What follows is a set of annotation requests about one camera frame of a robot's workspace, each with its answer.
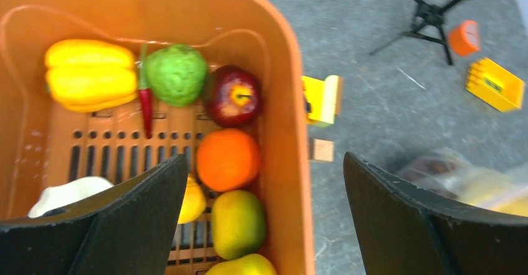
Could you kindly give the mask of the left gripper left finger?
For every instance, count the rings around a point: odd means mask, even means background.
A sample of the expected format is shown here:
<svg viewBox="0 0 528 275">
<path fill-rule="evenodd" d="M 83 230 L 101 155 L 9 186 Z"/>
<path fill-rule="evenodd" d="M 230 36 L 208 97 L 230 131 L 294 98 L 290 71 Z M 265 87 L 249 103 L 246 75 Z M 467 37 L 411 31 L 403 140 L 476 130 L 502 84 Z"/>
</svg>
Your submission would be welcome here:
<svg viewBox="0 0 528 275">
<path fill-rule="evenodd" d="M 1 222 L 2 274 L 163 274 L 187 184 L 172 156 L 38 218 Z"/>
</svg>

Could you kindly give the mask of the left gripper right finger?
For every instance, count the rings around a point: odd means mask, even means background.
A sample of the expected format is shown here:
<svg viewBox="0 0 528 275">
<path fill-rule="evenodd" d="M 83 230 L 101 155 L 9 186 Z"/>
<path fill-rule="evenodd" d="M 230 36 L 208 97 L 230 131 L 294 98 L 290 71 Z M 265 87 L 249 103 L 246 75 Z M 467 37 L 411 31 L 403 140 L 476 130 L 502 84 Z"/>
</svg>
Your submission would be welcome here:
<svg viewBox="0 0 528 275">
<path fill-rule="evenodd" d="M 450 200 L 347 152 L 343 174 L 367 274 L 526 274 L 527 218 Z"/>
</svg>

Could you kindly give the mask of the clear zip top bag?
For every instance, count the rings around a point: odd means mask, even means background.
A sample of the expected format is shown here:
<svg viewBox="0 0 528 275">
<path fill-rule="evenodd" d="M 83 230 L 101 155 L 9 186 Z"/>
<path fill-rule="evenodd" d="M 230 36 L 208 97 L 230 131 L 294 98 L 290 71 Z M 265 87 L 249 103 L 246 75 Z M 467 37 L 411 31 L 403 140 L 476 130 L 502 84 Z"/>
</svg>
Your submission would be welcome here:
<svg viewBox="0 0 528 275">
<path fill-rule="evenodd" d="M 417 187 L 475 207 L 527 216 L 527 164 L 505 172 L 470 163 L 447 147 L 414 159 L 396 173 Z"/>
</svg>

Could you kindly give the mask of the orange fruit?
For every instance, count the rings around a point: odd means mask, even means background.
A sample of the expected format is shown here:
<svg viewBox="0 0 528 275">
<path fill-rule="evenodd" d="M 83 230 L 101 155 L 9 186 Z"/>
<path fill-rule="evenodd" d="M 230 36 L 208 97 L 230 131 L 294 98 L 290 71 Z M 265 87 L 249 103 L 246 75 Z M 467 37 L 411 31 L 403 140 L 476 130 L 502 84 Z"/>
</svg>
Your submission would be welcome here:
<svg viewBox="0 0 528 275">
<path fill-rule="evenodd" d="M 217 192 L 249 184 L 260 170 L 255 138 L 239 129 L 221 129 L 205 136 L 196 153 L 196 170 L 202 183 Z"/>
</svg>

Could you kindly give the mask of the orange plastic bin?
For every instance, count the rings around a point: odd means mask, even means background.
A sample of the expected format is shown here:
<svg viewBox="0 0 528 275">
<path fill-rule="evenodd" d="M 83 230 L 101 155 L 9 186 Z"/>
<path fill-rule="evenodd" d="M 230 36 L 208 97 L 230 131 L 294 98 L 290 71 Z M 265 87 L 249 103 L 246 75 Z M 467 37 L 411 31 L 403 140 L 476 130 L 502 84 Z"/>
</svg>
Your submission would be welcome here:
<svg viewBox="0 0 528 275">
<path fill-rule="evenodd" d="M 313 227 L 301 56 L 296 37 L 267 0 L 1 0 L 1 222 L 27 217 L 42 191 L 88 176 L 114 186 L 182 154 L 200 181 L 196 153 L 220 130 L 201 101 L 153 101 L 144 136 L 138 96 L 90 113 L 51 98 L 46 50 L 92 39 L 148 52 L 197 49 L 209 72 L 236 65 L 262 84 L 262 111 L 242 130 L 258 141 L 260 170 L 243 186 L 261 201 L 266 240 L 258 253 L 278 274 L 313 274 Z M 205 274 L 225 261 L 214 250 L 211 213 L 177 225 L 163 274 Z"/>
</svg>

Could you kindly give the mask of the yellow bell pepper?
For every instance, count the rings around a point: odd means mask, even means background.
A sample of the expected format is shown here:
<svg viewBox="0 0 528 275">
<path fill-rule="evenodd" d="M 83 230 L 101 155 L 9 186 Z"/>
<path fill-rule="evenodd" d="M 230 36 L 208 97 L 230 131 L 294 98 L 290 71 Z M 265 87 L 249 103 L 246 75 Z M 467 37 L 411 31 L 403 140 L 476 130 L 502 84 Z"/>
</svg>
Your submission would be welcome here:
<svg viewBox="0 0 528 275">
<path fill-rule="evenodd" d="M 463 174 L 457 200 L 499 213 L 527 216 L 527 172 L 474 167 Z"/>
</svg>

